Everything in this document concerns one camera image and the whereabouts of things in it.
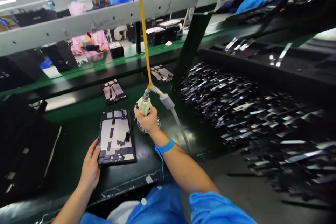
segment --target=pink clothing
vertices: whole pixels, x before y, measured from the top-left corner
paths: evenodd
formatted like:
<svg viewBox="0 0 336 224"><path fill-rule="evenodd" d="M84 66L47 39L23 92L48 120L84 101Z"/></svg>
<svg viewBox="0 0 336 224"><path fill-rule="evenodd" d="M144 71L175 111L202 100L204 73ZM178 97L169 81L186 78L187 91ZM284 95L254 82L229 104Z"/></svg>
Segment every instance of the pink clothing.
<svg viewBox="0 0 336 224"><path fill-rule="evenodd" d="M71 16L78 16L80 14L83 14L84 12L86 12L85 6L83 3L80 2L72 2L69 5L69 11ZM106 47L107 50L109 50L109 42L107 41L105 34L103 31L97 31L95 33L91 33L92 39L94 40L94 44L97 46L101 46L101 47ZM82 55L83 53L85 54L85 56L87 58L97 55L97 54L101 54L100 52L95 52L95 51L86 51L84 49L80 49L78 47L78 45L82 42L82 40L84 40L87 37L87 35L82 35L82 36L78 36L78 37L74 37L72 38L73 41L73 45L71 46L71 51L74 55Z"/></svg>

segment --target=blue anti-static wrist strap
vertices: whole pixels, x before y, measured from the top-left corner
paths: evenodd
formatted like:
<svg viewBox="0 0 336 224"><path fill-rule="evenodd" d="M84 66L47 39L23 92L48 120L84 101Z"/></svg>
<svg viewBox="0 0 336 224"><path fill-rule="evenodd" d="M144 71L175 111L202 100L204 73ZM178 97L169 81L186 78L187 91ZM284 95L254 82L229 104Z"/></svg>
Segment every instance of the blue anti-static wrist strap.
<svg viewBox="0 0 336 224"><path fill-rule="evenodd" d="M159 154L161 160L162 160L162 177L165 176L165 174L163 173L163 157L162 155L167 152L170 151L173 147L174 147L174 141L169 138L169 143L167 143L165 146L159 147L157 145L155 145L154 150Z"/></svg>

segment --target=worker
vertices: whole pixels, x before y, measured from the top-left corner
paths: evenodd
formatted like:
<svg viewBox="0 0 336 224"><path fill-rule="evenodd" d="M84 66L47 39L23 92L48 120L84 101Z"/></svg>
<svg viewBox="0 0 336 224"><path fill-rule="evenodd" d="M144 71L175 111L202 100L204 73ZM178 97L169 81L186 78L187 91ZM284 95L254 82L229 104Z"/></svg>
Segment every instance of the worker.
<svg viewBox="0 0 336 224"><path fill-rule="evenodd" d="M235 15L246 12L252 9L266 7L267 5L277 5L280 0L244 0L238 10L236 11Z"/></svg>
<svg viewBox="0 0 336 224"><path fill-rule="evenodd" d="M69 11L71 16L78 16L85 13L86 8L83 3L74 1L69 5ZM84 53L87 59L89 59L91 56L106 52L109 49L109 42L107 41L105 34L102 30L91 33L91 38L88 35L82 35L72 38L72 41L72 53L74 55L82 55ZM99 45L99 52L86 51L82 48L85 45Z"/></svg>
<svg viewBox="0 0 336 224"><path fill-rule="evenodd" d="M205 171L174 143L157 124L157 110L151 107L147 116L135 107L134 113L141 126L155 143L155 150L163 157L166 165L179 185L155 186L146 199L126 201L113 210L107 220L85 213L91 194L99 181L100 167L97 159L100 146L97 139L90 146L84 159L79 184L53 224L101 223L169 223L187 224L184 217L180 188L189 195L191 223L239 223L256 224L242 209L220 195L218 188Z"/></svg>

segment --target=blue clothing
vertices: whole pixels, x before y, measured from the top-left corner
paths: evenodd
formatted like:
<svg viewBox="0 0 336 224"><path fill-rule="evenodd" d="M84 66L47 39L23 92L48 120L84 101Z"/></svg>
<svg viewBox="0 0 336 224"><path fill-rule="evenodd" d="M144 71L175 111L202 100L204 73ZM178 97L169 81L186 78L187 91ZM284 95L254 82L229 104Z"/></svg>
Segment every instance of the blue clothing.
<svg viewBox="0 0 336 224"><path fill-rule="evenodd" d="M239 6L235 15L272 4L273 3L268 3L267 0L244 0L244 2L242 2L241 5Z"/></svg>
<svg viewBox="0 0 336 224"><path fill-rule="evenodd" d="M127 224L187 224L180 197L180 188L175 184L154 187L146 197L147 204L132 211ZM195 192L189 196L191 223L256 224L242 209L229 199L214 192ZM93 214L85 213L80 224L110 224Z"/></svg>

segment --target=fluorescent light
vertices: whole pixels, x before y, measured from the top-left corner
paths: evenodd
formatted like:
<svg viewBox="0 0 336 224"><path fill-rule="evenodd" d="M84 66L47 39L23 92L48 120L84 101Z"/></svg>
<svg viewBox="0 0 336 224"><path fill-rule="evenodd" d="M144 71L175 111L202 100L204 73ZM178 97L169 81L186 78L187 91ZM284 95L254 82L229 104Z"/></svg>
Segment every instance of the fluorescent light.
<svg viewBox="0 0 336 224"><path fill-rule="evenodd" d="M12 2L16 2L16 0L0 1L0 5L2 5L2 4L9 4L9 3L12 3Z"/></svg>

